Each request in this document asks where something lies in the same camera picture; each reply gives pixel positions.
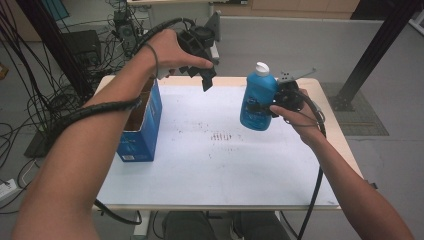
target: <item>blue bottle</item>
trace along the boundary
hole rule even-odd
[[[241,105],[240,122],[243,126],[257,131],[268,129],[272,117],[264,111],[258,111],[258,107],[271,104],[277,88],[277,81],[269,73],[269,67],[262,62],[256,63],[256,70],[247,76]]]

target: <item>left hand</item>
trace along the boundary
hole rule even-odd
[[[159,68],[176,69],[183,66],[212,68],[213,63],[207,59],[196,57],[181,49],[177,41],[177,33],[165,29],[150,39],[149,44],[156,51]]]

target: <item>white table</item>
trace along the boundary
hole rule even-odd
[[[124,163],[115,155],[100,201],[141,210],[308,207],[318,173],[312,151],[282,118],[273,119],[264,132],[240,124],[244,77],[215,77],[213,82],[203,92],[198,77],[159,81],[163,111],[155,160]],[[329,141],[361,175],[318,81],[298,83],[326,115]],[[324,178],[316,209],[338,207]]]

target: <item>forearm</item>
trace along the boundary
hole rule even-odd
[[[315,137],[309,146],[343,212],[362,239],[413,239],[390,203],[356,174],[324,137]]]
[[[152,52],[143,49],[84,107],[138,97],[145,82],[155,71],[154,63]],[[18,226],[27,228],[27,224],[37,225],[31,223],[33,219],[40,221],[40,218],[49,215],[60,216],[46,214],[53,211],[63,211],[64,215],[70,216],[76,211],[90,217],[92,204],[107,175],[128,116],[129,111],[98,114],[65,129],[30,186],[21,206]],[[72,222],[69,219],[52,222],[60,224],[62,220],[68,224]]]

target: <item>cardboard box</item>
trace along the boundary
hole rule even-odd
[[[125,125],[117,153],[124,162],[151,162],[155,157],[162,101],[156,79],[150,79],[141,93],[143,102]]]

